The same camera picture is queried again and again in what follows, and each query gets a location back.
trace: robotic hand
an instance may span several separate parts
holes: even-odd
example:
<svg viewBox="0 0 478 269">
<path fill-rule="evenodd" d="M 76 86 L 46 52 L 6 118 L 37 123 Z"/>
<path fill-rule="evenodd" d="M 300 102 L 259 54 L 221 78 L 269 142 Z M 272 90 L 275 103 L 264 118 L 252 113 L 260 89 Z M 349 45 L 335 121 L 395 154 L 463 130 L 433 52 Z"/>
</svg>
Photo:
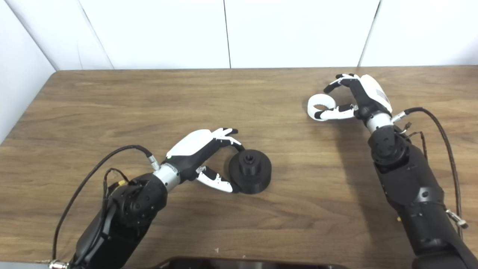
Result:
<svg viewBox="0 0 478 269">
<path fill-rule="evenodd" d="M 72 260 L 69 263 L 55 260 L 56 243 L 54 243 L 50 268 L 122 268 L 146 235 L 157 213 L 166 206 L 168 193 L 186 180 L 197 179 L 221 191 L 239 192 L 237 184 L 224 180 L 212 169 L 202 166 L 222 147 L 233 146 L 239 152 L 244 151 L 242 144 L 230 137 L 237 133 L 236 129 L 231 128 L 219 128 L 213 132 L 194 131 L 173 146 L 160 165 L 155 157 L 141 146 L 126 146 L 109 154 L 99 165 L 123 149 L 140 149 L 145 152 L 154 172 L 109 186 L 103 207 L 78 240 Z M 99 168 L 99 165 L 88 177 Z"/>
<path fill-rule="evenodd" d="M 186 180 L 197 179 L 212 188 L 238 193 L 239 187 L 234 182 L 224 180 L 222 176 L 207 166 L 201 166 L 221 147 L 233 146 L 239 152 L 243 151 L 244 146 L 229 136 L 237 133 L 236 129 L 219 128 L 214 132 L 197 130 L 188 134 L 166 154 L 162 169 L 155 172 L 155 175 L 164 178 L 164 174 L 176 174 L 172 182 L 166 185 L 168 191 Z"/>
<path fill-rule="evenodd" d="M 478 269 L 478 260 L 460 238 L 466 222 L 444 204 L 444 192 L 438 185 L 428 161 L 419 148 L 412 145 L 405 130 L 395 122 L 412 112 L 428 114 L 445 140 L 457 186 L 456 168 L 451 147 L 437 118 L 424 108 L 407 109 L 392 117 L 390 102 L 378 82 L 369 75 L 339 74 L 325 93 L 341 85 L 350 88 L 357 104 L 336 106 L 334 99 L 316 94 L 309 99 L 307 112 L 316 121 L 357 118 L 371 133 L 368 144 L 375 170 L 388 203 L 397 211 L 416 255 L 413 269 Z M 324 105 L 328 110 L 316 109 Z M 458 227 L 454 230 L 450 219 Z"/>
</svg>

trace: electrical wire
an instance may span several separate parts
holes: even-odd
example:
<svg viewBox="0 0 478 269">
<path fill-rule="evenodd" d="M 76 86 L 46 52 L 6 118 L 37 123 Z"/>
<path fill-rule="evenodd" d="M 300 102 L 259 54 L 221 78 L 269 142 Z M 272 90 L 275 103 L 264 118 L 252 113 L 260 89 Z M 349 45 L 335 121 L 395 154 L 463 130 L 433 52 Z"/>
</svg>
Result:
<svg viewBox="0 0 478 269">
<path fill-rule="evenodd" d="M 435 122 L 436 126 L 438 127 L 438 130 L 440 131 L 440 134 L 442 135 L 443 141 L 445 142 L 446 146 L 446 151 L 448 152 L 448 158 L 450 159 L 450 166 L 451 166 L 451 172 L 453 176 L 453 183 L 455 185 L 455 200 L 456 200 L 456 214 L 461 218 L 461 191 L 460 191 L 460 182 L 458 181 L 458 171 L 456 170 L 456 164 L 455 164 L 455 158 L 453 157 L 453 152 L 451 150 L 451 145 L 450 141 L 448 140 L 448 137 L 446 136 L 445 130 L 443 129 L 442 125 L 438 121 L 438 119 L 427 109 L 423 107 L 414 107 L 414 108 L 409 108 L 404 110 L 406 115 L 413 113 L 413 112 L 424 112 L 427 114 L 433 122 Z M 461 239 L 463 239 L 463 230 L 460 226 L 457 226 L 456 228 L 458 235 L 460 236 Z"/>
<path fill-rule="evenodd" d="M 106 213 L 107 213 L 109 196 L 111 195 L 111 192 L 116 187 L 118 187 L 117 182 L 113 183 L 111 186 L 107 187 L 108 186 L 108 174 L 111 171 L 118 172 L 126 182 L 129 182 L 128 178 L 119 169 L 109 168 L 106 171 L 105 176 L 103 177 L 103 200 L 102 200 L 101 209 L 100 209 L 100 212 L 99 212 L 99 214 L 100 214 L 99 225 L 98 225 L 98 228 L 96 229 L 96 231 L 94 233 L 95 237 L 93 238 L 93 240 L 90 241 L 90 244 L 86 248 L 85 252 L 83 252 L 81 254 L 81 256 L 79 256 L 78 259 L 76 259 L 76 261 L 73 263 L 73 266 L 80 265 L 81 262 L 83 262 L 83 260 L 86 258 L 86 256 L 91 252 L 93 247 L 97 244 L 98 240 L 101 238 L 100 235 L 101 235 L 101 232 L 103 231 L 103 229 L 105 227 L 105 222 L 106 222 Z"/>
<path fill-rule="evenodd" d="M 409 136 L 407 136 L 407 139 L 411 138 L 414 135 L 420 134 L 420 138 L 422 139 L 422 148 L 423 148 L 423 155 L 425 156 L 425 160 L 428 161 L 428 153 L 426 150 L 426 142 L 425 142 L 425 135 L 423 134 L 422 131 L 419 132 L 413 132 Z"/>
<path fill-rule="evenodd" d="M 73 193 L 73 196 L 71 197 L 70 201 L 68 202 L 68 205 L 66 205 L 66 208 L 65 210 L 63 211 L 61 217 L 60 217 L 60 220 L 58 221 L 58 224 L 56 226 L 56 229 L 55 229 L 55 234 L 53 236 L 53 248 L 52 248 L 52 260 L 56 260 L 56 245 L 58 243 L 58 235 L 60 233 L 60 229 L 61 229 L 61 225 L 63 224 L 63 221 L 65 220 L 66 218 L 66 215 L 68 214 L 68 211 L 70 211 L 70 208 L 71 206 L 73 205 L 73 202 L 75 201 L 75 199 L 77 198 L 77 196 L 80 194 L 81 190 L 83 189 L 83 187 L 85 186 L 85 184 L 88 182 L 88 180 L 93 176 L 93 174 L 108 160 L 110 159 L 111 157 L 113 157 L 114 155 L 116 155 L 117 153 L 121 152 L 121 151 L 124 151 L 124 150 L 127 150 L 127 149 L 137 149 L 137 150 L 140 150 L 142 151 L 146 157 L 151 157 L 152 156 L 152 153 L 147 150 L 146 148 L 140 146 L 140 145 L 129 145 L 129 146 L 123 146 L 123 147 L 120 147 L 114 151 L 112 151 L 111 153 L 109 153 L 108 155 L 106 155 L 100 162 L 98 162 L 98 164 L 95 165 L 95 167 L 93 167 L 93 169 L 87 174 L 87 176 L 85 177 L 85 179 L 83 179 L 83 181 L 80 183 L 80 185 L 78 186 L 78 188 L 76 189 L 75 193 Z"/>
</svg>

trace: white ring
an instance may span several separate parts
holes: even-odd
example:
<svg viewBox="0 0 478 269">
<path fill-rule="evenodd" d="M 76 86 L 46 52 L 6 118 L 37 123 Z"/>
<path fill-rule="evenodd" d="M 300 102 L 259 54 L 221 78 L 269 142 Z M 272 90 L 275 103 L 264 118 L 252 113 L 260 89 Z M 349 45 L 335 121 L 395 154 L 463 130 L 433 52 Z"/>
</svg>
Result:
<svg viewBox="0 0 478 269">
<path fill-rule="evenodd" d="M 332 97 L 322 93 L 312 95 L 309 98 L 309 102 L 307 103 L 307 114 L 309 114 L 309 117 L 311 117 L 313 120 L 323 122 L 326 120 L 315 118 L 315 113 L 323 111 L 323 110 L 315 108 L 314 106 L 316 105 L 323 105 L 323 106 L 326 106 L 328 109 L 333 109 L 335 108 L 336 103 Z"/>
</svg>

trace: wood grain surface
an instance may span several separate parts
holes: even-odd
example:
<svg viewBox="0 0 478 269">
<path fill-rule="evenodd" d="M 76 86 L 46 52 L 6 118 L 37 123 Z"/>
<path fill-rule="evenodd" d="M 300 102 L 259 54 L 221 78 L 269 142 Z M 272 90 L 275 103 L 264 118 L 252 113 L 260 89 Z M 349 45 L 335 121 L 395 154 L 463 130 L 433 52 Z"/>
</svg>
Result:
<svg viewBox="0 0 478 269">
<path fill-rule="evenodd" d="M 128 266 L 192 256 L 410 268 L 413 253 L 380 188 L 363 123 L 315 122 L 305 112 L 311 95 L 350 72 L 375 77 L 395 112 L 424 106 L 440 119 L 470 223 L 465 241 L 478 255 L 478 67 L 373 67 L 55 73 L 0 147 L 0 260 L 50 259 L 60 214 L 110 151 L 140 144 L 160 159 L 191 131 L 234 127 L 246 148 L 271 159 L 269 188 L 233 195 L 197 181 L 176 187 Z M 331 95 L 338 103 L 352 100 L 346 88 Z M 430 165 L 454 208 L 440 134 L 425 115 L 408 120 L 411 131 L 425 132 Z M 224 172 L 233 155 L 221 149 L 207 164 Z M 108 161 L 67 217 L 59 259 L 70 259 L 98 212 L 101 178 L 111 166 L 129 177 L 150 171 L 135 151 Z"/>
</svg>

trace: white wall panel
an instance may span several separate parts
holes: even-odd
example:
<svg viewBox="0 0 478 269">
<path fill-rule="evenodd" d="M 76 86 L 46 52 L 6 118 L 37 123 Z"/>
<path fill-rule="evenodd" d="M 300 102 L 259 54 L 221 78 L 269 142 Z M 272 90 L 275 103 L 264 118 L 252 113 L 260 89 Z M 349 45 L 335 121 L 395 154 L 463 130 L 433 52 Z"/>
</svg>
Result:
<svg viewBox="0 0 478 269">
<path fill-rule="evenodd" d="M 115 68 L 229 68 L 222 0 L 81 0 Z"/>
<path fill-rule="evenodd" d="M 78 0 L 6 0 L 60 70 L 112 69 Z"/>
<path fill-rule="evenodd" d="M 232 68 L 357 66 L 378 0 L 226 0 Z"/>
<path fill-rule="evenodd" d="M 22 24 L 0 0 L 0 143 L 53 72 Z"/>
<path fill-rule="evenodd" d="M 477 0 L 382 0 L 362 66 L 478 65 Z"/>
</svg>

